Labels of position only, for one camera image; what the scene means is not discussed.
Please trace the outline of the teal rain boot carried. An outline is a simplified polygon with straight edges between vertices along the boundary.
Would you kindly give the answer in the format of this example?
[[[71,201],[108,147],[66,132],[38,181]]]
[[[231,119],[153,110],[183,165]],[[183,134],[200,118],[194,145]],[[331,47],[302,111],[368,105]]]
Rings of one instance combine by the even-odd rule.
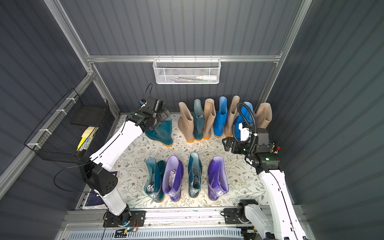
[[[145,131],[145,135],[154,141],[161,142],[167,147],[173,145],[172,139],[172,119],[170,117],[166,118],[158,127],[152,131]]]

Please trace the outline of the beige rain boot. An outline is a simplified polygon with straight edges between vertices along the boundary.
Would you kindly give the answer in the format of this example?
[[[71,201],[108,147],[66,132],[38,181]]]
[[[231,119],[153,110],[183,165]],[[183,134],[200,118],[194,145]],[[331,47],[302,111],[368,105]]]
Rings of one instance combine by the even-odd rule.
[[[239,103],[239,101],[239,96],[233,96],[231,105],[228,109],[227,121],[224,127],[224,134],[226,137],[231,137],[233,135],[233,124],[237,114],[237,104]]]
[[[272,118],[273,112],[270,103],[261,103],[255,116],[257,128],[266,129]]]
[[[184,102],[179,102],[181,117],[178,126],[188,143],[195,141],[194,137],[194,118]]]
[[[205,100],[204,118],[203,139],[209,140],[212,135],[212,127],[216,118],[215,101],[211,98]]]

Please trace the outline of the teal rain boot back row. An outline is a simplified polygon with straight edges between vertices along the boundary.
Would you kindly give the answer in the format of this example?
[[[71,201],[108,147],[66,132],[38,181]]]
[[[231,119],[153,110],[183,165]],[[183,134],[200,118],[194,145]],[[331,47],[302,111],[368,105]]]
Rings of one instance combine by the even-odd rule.
[[[194,100],[194,137],[197,141],[203,139],[203,128],[204,128],[204,110],[200,99]]]

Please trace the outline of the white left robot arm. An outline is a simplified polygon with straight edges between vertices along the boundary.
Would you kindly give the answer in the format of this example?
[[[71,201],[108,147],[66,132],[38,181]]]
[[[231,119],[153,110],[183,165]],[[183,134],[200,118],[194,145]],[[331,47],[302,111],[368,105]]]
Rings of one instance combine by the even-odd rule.
[[[155,130],[170,115],[167,109],[152,113],[142,109],[129,114],[120,129],[81,167],[84,182],[102,198],[112,215],[123,215],[128,205],[117,189],[117,177],[110,170],[134,140],[146,130]]]

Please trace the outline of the blue rain boot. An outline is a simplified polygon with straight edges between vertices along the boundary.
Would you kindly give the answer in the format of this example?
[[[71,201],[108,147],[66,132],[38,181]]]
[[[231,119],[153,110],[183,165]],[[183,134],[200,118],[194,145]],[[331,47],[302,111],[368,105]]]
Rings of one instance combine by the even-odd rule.
[[[224,131],[224,126],[227,120],[228,114],[228,100],[226,97],[221,96],[219,99],[219,110],[214,122],[214,136],[220,138]]]
[[[234,123],[234,136],[240,140],[240,129],[243,128],[243,124],[248,128],[247,123],[250,125],[250,129],[253,129],[253,105],[250,102],[243,102],[237,105],[239,111],[239,115],[235,118]]]

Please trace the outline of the blue rain boot left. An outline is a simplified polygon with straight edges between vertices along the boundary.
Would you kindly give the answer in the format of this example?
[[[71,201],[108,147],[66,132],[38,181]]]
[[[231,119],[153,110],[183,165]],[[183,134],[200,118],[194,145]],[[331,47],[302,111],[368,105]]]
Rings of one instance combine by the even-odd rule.
[[[227,120],[228,114],[228,100],[226,97],[221,96],[219,99],[219,110],[214,122],[214,136],[220,138],[224,131],[224,126]]]

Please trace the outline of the purple rain boot front right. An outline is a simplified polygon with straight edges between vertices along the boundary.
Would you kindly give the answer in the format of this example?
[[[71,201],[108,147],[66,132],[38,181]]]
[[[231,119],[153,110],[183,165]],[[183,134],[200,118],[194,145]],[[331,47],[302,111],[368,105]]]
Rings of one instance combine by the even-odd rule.
[[[211,201],[229,192],[225,160],[223,157],[215,156],[208,166],[208,196]]]

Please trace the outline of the purple rain boot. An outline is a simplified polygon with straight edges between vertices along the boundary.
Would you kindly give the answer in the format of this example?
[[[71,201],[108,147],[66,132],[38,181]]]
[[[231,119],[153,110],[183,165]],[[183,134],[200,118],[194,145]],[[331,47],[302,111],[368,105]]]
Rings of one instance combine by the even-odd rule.
[[[215,156],[208,166],[208,196],[211,201],[229,192],[225,160],[223,157]]]
[[[173,202],[181,198],[181,186],[184,176],[184,166],[177,156],[170,156],[163,177],[162,189]]]

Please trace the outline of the teal rain boot front right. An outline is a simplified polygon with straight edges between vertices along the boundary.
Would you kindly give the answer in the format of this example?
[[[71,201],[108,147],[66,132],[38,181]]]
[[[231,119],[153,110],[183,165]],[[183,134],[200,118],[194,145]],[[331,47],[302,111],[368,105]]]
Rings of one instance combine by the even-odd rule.
[[[202,163],[199,154],[192,152],[188,164],[189,196],[197,198],[201,190]]]

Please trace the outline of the teal rain boot front left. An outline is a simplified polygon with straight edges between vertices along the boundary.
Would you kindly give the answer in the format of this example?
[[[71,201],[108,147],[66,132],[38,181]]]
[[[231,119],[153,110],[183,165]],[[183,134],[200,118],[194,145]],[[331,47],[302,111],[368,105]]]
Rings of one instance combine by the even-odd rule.
[[[162,181],[165,173],[166,162],[157,162],[156,159],[149,158],[146,160],[146,165],[149,172],[149,180],[144,186],[145,194],[154,202],[161,203],[165,197],[162,189]]]

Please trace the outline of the white tube in basket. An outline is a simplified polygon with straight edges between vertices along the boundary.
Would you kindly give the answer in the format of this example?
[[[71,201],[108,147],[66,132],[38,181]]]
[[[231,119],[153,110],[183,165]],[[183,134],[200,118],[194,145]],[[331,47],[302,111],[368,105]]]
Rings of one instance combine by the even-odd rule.
[[[216,75],[202,75],[196,76],[195,78],[202,81],[216,81],[218,77]]]

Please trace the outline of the dark blue book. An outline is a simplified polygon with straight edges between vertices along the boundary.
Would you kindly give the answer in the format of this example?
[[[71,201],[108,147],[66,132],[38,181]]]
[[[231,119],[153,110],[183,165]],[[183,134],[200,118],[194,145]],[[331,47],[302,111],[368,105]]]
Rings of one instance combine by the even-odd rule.
[[[83,204],[83,208],[85,207],[94,207],[104,205],[104,201],[102,198],[95,192],[89,194],[86,198],[85,203]]]

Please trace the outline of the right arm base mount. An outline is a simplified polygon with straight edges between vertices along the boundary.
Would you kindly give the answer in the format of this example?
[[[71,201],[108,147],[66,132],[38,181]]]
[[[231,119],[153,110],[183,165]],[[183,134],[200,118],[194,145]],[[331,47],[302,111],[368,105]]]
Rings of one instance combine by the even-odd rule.
[[[236,208],[224,208],[220,214],[225,218],[227,225],[249,224],[250,221],[245,216],[245,206],[258,204],[256,200],[252,199],[240,200]]]

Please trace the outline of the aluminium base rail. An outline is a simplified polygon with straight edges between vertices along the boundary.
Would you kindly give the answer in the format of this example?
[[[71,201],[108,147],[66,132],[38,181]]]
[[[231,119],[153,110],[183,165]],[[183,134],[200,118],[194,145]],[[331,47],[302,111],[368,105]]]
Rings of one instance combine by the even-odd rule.
[[[224,209],[204,208],[152,208],[146,212],[144,225],[139,229],[227,227]],[[103,230],[106,210],[68,211],[60,230]]]

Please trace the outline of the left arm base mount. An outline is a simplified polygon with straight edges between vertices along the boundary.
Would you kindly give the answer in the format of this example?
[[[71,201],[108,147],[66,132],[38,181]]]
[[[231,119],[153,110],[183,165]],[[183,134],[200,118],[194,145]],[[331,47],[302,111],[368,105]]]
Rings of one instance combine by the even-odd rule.
[[[143,227],[146,219],[146,211],[124,210],[119,216],[115,216],[107,210],[104,215],[104,228]]]

